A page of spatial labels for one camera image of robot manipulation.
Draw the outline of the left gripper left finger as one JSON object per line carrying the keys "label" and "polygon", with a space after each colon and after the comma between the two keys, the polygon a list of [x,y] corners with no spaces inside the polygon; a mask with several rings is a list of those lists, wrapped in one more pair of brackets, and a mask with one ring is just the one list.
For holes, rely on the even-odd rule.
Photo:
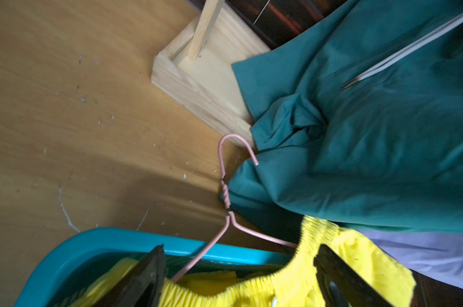
{"label": "left gripper left finger", "polygon": [[95,306],[157,307],[167,273],[163,245],[146,254]]}

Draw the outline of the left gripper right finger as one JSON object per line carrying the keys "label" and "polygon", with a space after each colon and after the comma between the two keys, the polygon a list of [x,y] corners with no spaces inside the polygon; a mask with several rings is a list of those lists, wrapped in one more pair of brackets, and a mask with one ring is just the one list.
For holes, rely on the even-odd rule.
{"label": "left gripper right finger", "polygon": [[320,245],[313,264],[326,306],[391,305],[328,245]]}

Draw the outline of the pink wire hanger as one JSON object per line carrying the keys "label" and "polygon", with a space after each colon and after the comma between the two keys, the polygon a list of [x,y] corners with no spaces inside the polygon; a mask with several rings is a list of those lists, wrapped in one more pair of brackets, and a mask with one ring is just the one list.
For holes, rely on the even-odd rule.
{"label": "pink wire hanger", "polygon": [[218,242],[219,240],[224,236],[224,234],[228,231],[230,225],[234,226],[237,230],[240,230],[244,232],[245,234],[252,235],[253,237],[257,237],[258,239],[262,239],[265,241],[268,241],[270,243],[275,243],[279,244],[282,246],[286,246],[289,248],[296,248],[297,245],[285,240],[281,240],[275,237],[271,237],[269,235],[261,234],[257,231],[251,230],[250,228],[247,228],[245,226],[242,226],[241,224],[238,223],[236,220],[235,213],[231,209],[231,201],[230,201],[230,192],[228,189],[228,185],[225,182],[226,179],[226,168],[224,165],[224,159],[223,159],[223,154],[222,154],[222,148],[224,145],[224,142],[227,139],[230,138],[236,138],[239,141],[241,141],[246,149],[249,152],[250,158],[252,159],[253,163],[255,166],[259,165],[259,162],[256,158],[256,154],[254,153],[252,146],[250,143],[241,135],[239,134],[226,134],[221,138],[219,141],[218,147],[217,147],[217,154],[219,158],[219,166],[221,169],[221,188],[222,188],[222,194],[224,198],[224,205],[225,209],[227,211],[226,217],[225,217],[225,225],[223,228],[213,237],[213,239],[204,247],[200,250],[200,252],[192,259],[190,260],[179,272],[176,273],[171,279],[173,283],[176,283],[179,281],[182,277],[184,277]]}

